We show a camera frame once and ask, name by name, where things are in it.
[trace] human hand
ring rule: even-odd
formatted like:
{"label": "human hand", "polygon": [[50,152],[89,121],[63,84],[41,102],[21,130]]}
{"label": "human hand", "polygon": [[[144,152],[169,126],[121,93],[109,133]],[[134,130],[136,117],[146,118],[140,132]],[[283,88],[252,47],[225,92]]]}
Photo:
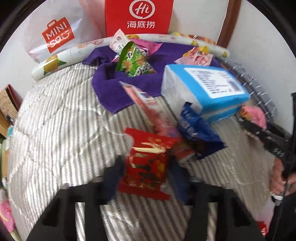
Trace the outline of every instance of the human hand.
{"label": "human hand", "polygon": [[[280,195],[285,190],[286,180],[283,179],[281,173],[284,169],[284,166],[280,159],[275,158],[274,166],[270,174],[270,191],[275,195]],[[292,173],[288,178],[288,184],[291,184],[291,187],[287,191],[286,195],[296,192],[296,173]]]}

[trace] blue wrapper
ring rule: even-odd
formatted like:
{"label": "blue wrapper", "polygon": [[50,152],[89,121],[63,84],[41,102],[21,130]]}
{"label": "blue wrapper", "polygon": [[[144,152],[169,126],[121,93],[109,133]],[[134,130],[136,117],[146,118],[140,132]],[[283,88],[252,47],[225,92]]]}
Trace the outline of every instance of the blue wrapper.
{"label": "blue wrapper", "polygon": [[218,134],[190,106],[191,103],[189,102],[184,104],[177,128],[188,144],[196,151],[197,158],[202,159],[224,149],[225,145]]}

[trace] purple cloth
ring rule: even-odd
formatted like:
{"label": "purple cloth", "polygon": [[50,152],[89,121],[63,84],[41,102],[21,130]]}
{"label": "purple cloth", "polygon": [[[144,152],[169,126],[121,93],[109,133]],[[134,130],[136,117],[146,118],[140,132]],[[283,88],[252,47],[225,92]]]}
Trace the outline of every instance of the purple cloth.
{"label": "purple cloth", "polygon": [[160,49],[148,59],[157,73],[135,77],[128,77],[125,72],[115,71],[117,63],[110,63],[110,61],[116,54],[109,46],[94,49],[83,64],[96,64],[98,60],[99,67],[92,80],[94,91],[100,103],[108,111],[116,113],[134,104],[119,81],[132,84],[153,97],[160,96],[164,67],[167,64],[172,64],[190,49],[192,49],[190,45],[163,43]]}

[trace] white plastic bag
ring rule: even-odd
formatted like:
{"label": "white plastic bag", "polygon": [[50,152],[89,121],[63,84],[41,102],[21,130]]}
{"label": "white plastic bag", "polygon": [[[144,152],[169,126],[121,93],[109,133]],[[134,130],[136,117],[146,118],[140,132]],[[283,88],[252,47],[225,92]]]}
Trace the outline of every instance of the white plastic bag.
{"label": "white plastic bag", "polygon": [[25,19],[23,29],[24,48],[37,63],[102,37],[79,0],[45,1]]}

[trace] white circle logo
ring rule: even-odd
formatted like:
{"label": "white circle logo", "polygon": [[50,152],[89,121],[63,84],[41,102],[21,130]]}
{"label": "white circle logo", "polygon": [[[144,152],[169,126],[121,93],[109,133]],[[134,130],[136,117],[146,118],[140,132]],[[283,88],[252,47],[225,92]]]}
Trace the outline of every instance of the white circle logo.
{"label": "white circle logo", "polygon": [[137,19],[147,19],[155,12],[155,5],[151,0],[134,0],[130,4],[130,13]]}

